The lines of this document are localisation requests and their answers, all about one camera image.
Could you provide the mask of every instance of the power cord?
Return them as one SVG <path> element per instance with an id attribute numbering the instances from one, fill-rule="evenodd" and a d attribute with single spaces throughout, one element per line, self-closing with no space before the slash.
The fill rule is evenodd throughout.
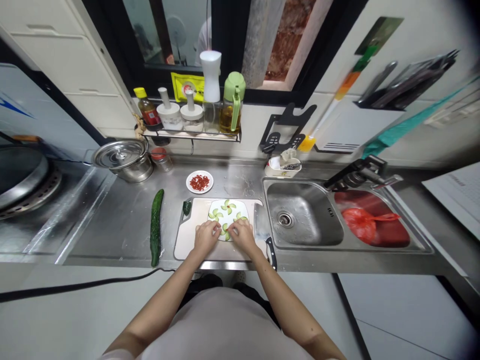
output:
<path id="1" fill-rule="evenodd" d="M 15 300 L 36 298 L 40 296 L 62 294 L 62 293 L 68 293 L 68 292 L 77 291 L 77 290 L 95 288 L 97 286 L 102 286 L 107 284 L 128 283 L 131 281 L 145 279 L 146 277 L 149 277 L 153 273 L 156 273 L 158 270 L 162 270 L 163 272 L 175 271 L 175 269 L 165 270 L 162 267 L 157 267 L 156 269 L 150 271 L 149 273 L 146 273 L 145 275 L 134 276 L 134 277 L 113 277 L 113 278 L 108 278 L 103 280 L 82 282 L 79 284 L 72 284 L 72 285 L 37 287 L 37 288 L 27 289 L 27 290 L 2 292 L 0 293 L 0 304 L 15 301 Z"/>

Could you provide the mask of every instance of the yellow sticker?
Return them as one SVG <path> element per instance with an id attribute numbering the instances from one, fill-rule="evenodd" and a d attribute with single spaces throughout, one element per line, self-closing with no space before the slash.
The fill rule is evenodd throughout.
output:
<path id="1" fill-rule="evenodd" d="M 185 91 L 187 90 L 193 91 L 194 101 L 203 103 L 205 87 L 205 78 L 203 76 L 171 72 L 171 82 L 177 103 L 187 101 L 187 96 L 185 95 Z"/>

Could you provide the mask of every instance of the cucumber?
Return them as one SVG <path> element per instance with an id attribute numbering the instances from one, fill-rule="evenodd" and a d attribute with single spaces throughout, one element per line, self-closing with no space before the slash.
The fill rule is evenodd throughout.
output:
<path id="1" fill-rule="evenodd" d="M 162 199 L 164 198 L 164 190 L 160 189 L 151 204 L 151 220 L 150 220 L 150 251 L 151 251 L 151 267 L 156 268 L 159 264 L 160 257 L 160 209 L 162 207 Z"/>
<path id="2" fill-rule="evenodd" d="M 184 201 L 183 202 L 183 214 L 188 216 L 190 214 L 190 210 L 192 210 L 192 202 L 191 201 Z"/>

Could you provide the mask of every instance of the faucet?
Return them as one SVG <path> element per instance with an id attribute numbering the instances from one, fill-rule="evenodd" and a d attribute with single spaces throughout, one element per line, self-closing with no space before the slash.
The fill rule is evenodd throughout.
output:
<path id="1" fill-rule="evenodd" d="M 393 185 L 403 180 L 400 175 L 393 175 L 385 179 L 387 171 L 387 162 L 374 155 L 369 155 L 365 159 L 358 159 L 336 173 L 330 179 L 323 183 L 323 186 L 333 192 L 346 191 L 350 188 L 358 188 L 360 185 L 370 180 L 374 184 L 370 186 L 372 190 L 379 190 L 385 186 Z"/>

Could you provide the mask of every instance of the window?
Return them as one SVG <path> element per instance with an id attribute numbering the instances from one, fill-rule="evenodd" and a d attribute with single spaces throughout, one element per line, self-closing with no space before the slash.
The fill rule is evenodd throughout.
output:
<path id="1" fill-rule="evenodd" d="M 83 0 L 123 81 L 149 96 L 171 72 L 201 75 L 222 53 L 220 84 L 238 71 L 245 103 L 303 107 L 368 0 Z"/>

